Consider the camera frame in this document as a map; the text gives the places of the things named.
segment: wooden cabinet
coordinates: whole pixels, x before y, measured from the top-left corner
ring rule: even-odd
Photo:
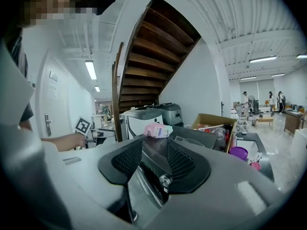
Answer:
[[[290,131],[292,134],[295,133],[296,129],[299,129],[302,114],[295,114],[293,112],[286,112],[286,124],[284,130]]]

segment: pink bag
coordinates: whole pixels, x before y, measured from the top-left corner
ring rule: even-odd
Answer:
[[[154,138],[166,138],[173,132],[173,128],[168,125],[152,123],[145,127],[144,135]]]

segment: purple cup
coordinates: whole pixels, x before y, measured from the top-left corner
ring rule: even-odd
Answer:
[[[230,149],[229,153],[242,159],[243,161],[248,158],[248,151],[242,147],[233,147]]]

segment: people standing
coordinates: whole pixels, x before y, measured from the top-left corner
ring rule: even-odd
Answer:
[[[283,115],[284,100],[285,100],[285,96],[283,95],[283,92],[279,91],[278,96],[277,96],[277,103],[278,103],[278,106],[279,106],[279,114],[280,115]]]
[[[248,115],[248,102],[249,102],[249,98],[248,98],[248,93],[246,91],[243,92],[243,105],[244,105],[244,111],[247,112]]]
[[[269,92],[270,95],[270,113],[273,116],[273,107],[274,107],[274,97],[272,91]]]

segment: gray printer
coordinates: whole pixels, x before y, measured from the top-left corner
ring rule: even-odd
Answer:
[[[183,126],[181,108],[179,105],[175,103],[165,103],[155,105],[153,108],[160,110],[165,125]]]

